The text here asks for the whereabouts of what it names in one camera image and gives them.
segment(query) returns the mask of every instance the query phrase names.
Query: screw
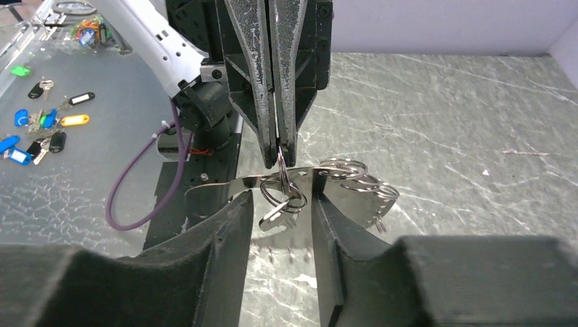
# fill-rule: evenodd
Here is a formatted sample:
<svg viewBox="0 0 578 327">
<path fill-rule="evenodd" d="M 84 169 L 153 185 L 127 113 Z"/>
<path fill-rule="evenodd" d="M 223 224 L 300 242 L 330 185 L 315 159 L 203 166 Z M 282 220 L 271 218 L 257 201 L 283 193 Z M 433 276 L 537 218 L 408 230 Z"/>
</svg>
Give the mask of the screw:
<svg viewBox="0 0 578 327">
<path fill-rule="evenodd" d="M 319 15 L 323 18 L 327 18 L 329 17 L 329 15 L 331 15 L 331 9 L 329 9 L 329 6 L 327 5 L 322 5 L 319 8 Z"/>
<path fill-rule="evenodd" d="M 219 80 L 221 77 L 223 77 L 223 73 L 221 73 L 220 70 L 215 69 L 213 70 L 213 72 L 211 73 L 211 75 L 213 76 L 214 79 Z"/>
<path fill-rule="evenodd" d="M 327 49 L 329 49 L 329 42 L 325 41 L 325 40 L 321 40 L 319 41 L 319 43 L 317 44 L 317 48 L 319 49 L 319 51 L 324 52 L 327 51 Z"/>
<path fill-rule="evenodd" d="M 303 261 L 309 263 L 311 261 L 311 247 L 307 247 L 307 252 L 305 252 L 305 256 L 303 257 Z"/>
<path fill-rule="evenodd" d="M 289 250 L 289 263 L 294 264 L 295 263 L 295 254 L 293 254 L 293 250 L 291 248 L 289 248 L 288 250 Z"/>
<path fill-rule="evenodd" d="M 269 262 L 270 263 L 275 262 L 275 258 L 273 258 L 273 249 L 271 247 L 269 247 Z"/>
</svg>

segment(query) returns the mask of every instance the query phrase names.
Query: key tag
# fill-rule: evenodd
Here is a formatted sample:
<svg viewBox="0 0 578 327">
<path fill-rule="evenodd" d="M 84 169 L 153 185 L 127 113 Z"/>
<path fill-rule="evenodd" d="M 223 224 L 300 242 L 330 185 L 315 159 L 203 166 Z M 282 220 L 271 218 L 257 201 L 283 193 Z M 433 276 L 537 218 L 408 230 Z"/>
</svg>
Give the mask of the key tag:
<svg viewBox="0 0 578 327">
<path fill-rule="evenodd" d="M 38 99 L 44 94 L 44 90 L 40 87 L 40 82 L 36 83 L 34 87 L 28 92 L 28 97 L 32 100 Z"/>
<path fill-rule="evenodd" d="M 18 77 L 26 77 L 29 76 L 30 74 L 32 74 L 32 70 L 30 69 L 30 67 L 26 67 L 26 66 L 14 66 L 11 70 L 11 73 L 13 73 L 14 75 L 18 76 Z"/>
<path fill-rule="evenodd" d="M 20 142 L 20 136 L 8 136 L 4 140 L 0 141 L 0 153 L 4 153 L 6 150 L 14 148 L 18 142 Z"/>
<path fill-rule="evenodd" d="M 95 40 L 96 32 L 93 29 L 87 29 L 86 31 L 82 32 L 82 35 L 78 38 L 78 43 L 83 48 L 88 48 L 94 45 Z"/>
<path fill-rule="evenodd" d="M 14 126 L 16 127 L 26 126 L 28 125 L 28 122 L 29 122 L 28 110 L 20 109 L 14 115 Z"/>
<path fill-rule="evenodd" d="M 57 115 L 57 110 L 52 109 L 50 111 L 50 113 L 48 113 L 46 116 L 42 117 L 42 118 L 44 118 L 44 120 L 42 120 L 42 118 L 40 119 L 40 125 L 42 126 L 42 128 L 44 128 L 44 129 L 52 128 L 52 126 L 54 126 L 56 123 L 56 115 Z"/>
<path fill-rule="evenodd" d="M 8 159 L 22 166 L 28 166 L 28 164 L 32 162 L 32 155 L 18 148 L 13 148 L 12 152 L 8 155 Z"/>
<path fill-rule="evenodd" d="M 86 93 L 71 97 L 70 99 L 68 99 L 68 104 L 71 106 L 76 106 L 77 104 L 83 104 L 85 102 L 94 100 L 95 97 L 96 97 L 96 95 L 94 93 L 86 92 Z"/>
<path fill-rule="evenodd" d="M 62 127 L 86 125 L 90 121 L 88 114 L 78 114 L 76 116 L 63 117 L 59 124 Z"/>
<path fill-rule="evenodd" d="M 60 153 L 64 150 L 66 144 L 66 133 L 63 131 L 58 131 L 52 135 L 50 138 L 50 146 L 48 150 L 51 153 Z"/>
<path fill-rule="evenodd" d="M 30 144 L 28 150 L 26 150 L 26 152 L 30 153 L 30 156 L 32 156 L 32 160 L 34 160 L 40 154 L 40 151 L 42 151 L 42 147 L 40 146 L 40 143 L 44 139 L 39 139 L 39 140 L 41 140 L 41 141 L 36 140 L 36 141 L 32 142 L 32 144 Z"/>
</svg>

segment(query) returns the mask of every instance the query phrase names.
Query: bolt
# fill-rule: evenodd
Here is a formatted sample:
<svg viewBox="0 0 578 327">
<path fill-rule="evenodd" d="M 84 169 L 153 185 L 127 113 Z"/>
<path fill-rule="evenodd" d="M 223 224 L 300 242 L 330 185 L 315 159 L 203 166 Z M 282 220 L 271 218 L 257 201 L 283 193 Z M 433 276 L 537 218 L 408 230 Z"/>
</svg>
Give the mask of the bolt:
<svg viewBox="0 0 578 327">
<path fill-rule="evenodd" d="M 329 6 L 327 5 L 322 5 L 319 8 L 319 15 L 323 18 L 327 18 L 329 17 L 329 15 L 331 15 L 331 9 L 329 8 Z"/>
<path fill-rule="evenodd" d="M 317 48 L 319 49 L 319 51 L 324 52 L 327 51 L 327 49 L 329 49 L 329 42 L 325 41 L 325 40 L 321 40 L 319 41 L 319 43 L 317 44 Z"/>
<path fill-rule="evenodd" d="M 213 70 L 213 73 L 211 73 L 211 75 L 216 80 L 219 80 L 219 79 L 221 79 L 221 77 L 223 77 L 223 73 L 221 73 L 221 71 L 218 69 Z"/>
</svg>

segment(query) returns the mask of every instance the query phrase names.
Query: key ring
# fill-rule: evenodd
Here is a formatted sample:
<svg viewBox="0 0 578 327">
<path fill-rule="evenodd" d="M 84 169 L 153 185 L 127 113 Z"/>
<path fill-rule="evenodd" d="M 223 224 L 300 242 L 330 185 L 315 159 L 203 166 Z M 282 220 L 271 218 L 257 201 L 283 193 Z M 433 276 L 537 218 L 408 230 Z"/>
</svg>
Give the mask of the key ring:
<svg viewBox="0 0 578 327">
<path fill-rule="evenodd" d="M 281 182 L 281 192 L 286 196 L 291 193 L 291 182 L 289 181 L 289 176 L 287 175 L 287 165 L 285 164 L 285 158 L 283 157 L 283 151 L 281 147 L 277 148 L 277 163 L 279 164 L 279 180 Z"/>
<path fill-rule="evenodd" d="M 52 4 L 53 12 L 65 14 L 67 16 L 91 16 L 96 14 L 97 10 L 85 1 L 61 0 Z"/>
<path fill-rule="evenodd" d="M 393 186 L 382 183 L 375 195 L 383 200 L 396 201 L 399 198 L 399 192 Z"/>
<path fill-rule="evenodd" d="M 362 185 L 362 187 L 354 187 L 351 185 L 353 183 L 360 184 Z M 380 181 L 378 178 L 373 177 L 372 175 L 369 174 L 365 174 L 362 177 L 344 181 L 341 184 L 341 187 L 343 187 L 344 189 L 350 189 L 352 191 L 358 192 L 374 192 L 379 190 L 381 184 L 382 181 Z"/>
<path fill-rule="evenodd" d="M 277 198 L 275 198 L 271 193 L 269 193 L 269 191 L 267 190 L 268 188 L 271 189 L 275 189 L 278 190 L 278 188 L 275 187 L 271 187 L 272 185 L 281 185 L 281 181 L 278 179 L 266 179 L 264 181 L 261 182 L 261 185 L 259 186 L 259 190 L 261 190 L 261 194 L 263 195 L 263 197 L 265 198 L 265 200 L 267 200 L 267 202 L 269 202 L 270 204 L 272 204 L 273 206 L 278 206 L 281 203 L 284 203 L 284 201 L 280 201 Z M 307 206 L 307 197 L 305 196 L 305 194 L 303 194 L 303 192 L 298 189 L 297 187 L 295 187 L 292 183 L 289 184 L 290 187 L 290 194 L 288 195 L 290 198 L 289 203 L 287 203 L 287 205 L 281 209 L 281 211 L 285 212 L 285 213 L 300 213 L 303 208 L 305 208 L 305 206 Z M 295 204 L 291 204 L 291 202 L 293 202 L 294 200 L 300 200 L 301 203 L 299 205 L 295 205 Z"/>
<path fill-rule="evenodd" d="M 259 228 L 263 232 L 267 232 L 272 230 L 275 227 L 279 227 L 281 225 L 286 225 L 288 228 L 296 228 L 297 224 L 294 217 L 284 217 L 282 218 L 282 213 L 284 213 L 285 207 L 291 202 L 294 198 L 289 198 L 283 201 L 280 205 L 276 206 L 270 213 L 267 213 L 263 218 L 259 221 Z"/>
<path fill-rule="evenodd" d="M 320 162 L 319 167 L 334 168 L 329 172 L 320 172 L 321 175 L 334 179 L 356 179 L 367 174 L 367 166 L 357 160 L 331 158 Z M 349 174 L 337 174 L 335 172 L 349 172 Z"/>
</svg>

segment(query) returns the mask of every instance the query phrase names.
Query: white wall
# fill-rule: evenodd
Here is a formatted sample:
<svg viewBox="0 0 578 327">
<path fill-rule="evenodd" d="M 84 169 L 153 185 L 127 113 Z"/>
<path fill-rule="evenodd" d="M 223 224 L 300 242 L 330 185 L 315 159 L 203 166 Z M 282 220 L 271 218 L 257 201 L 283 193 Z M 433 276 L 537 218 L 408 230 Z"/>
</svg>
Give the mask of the white wall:
<svg viewBox="0 0 578 327">
<path fill-rule="evenodd" d="M 550 54 L 578 87 L 578 20 L 551 47 Z"/>
<path fill-rule="evenodd" d="M 335 52 L 541 55 L 578 0 L 333 0 Z"/>
</svg>

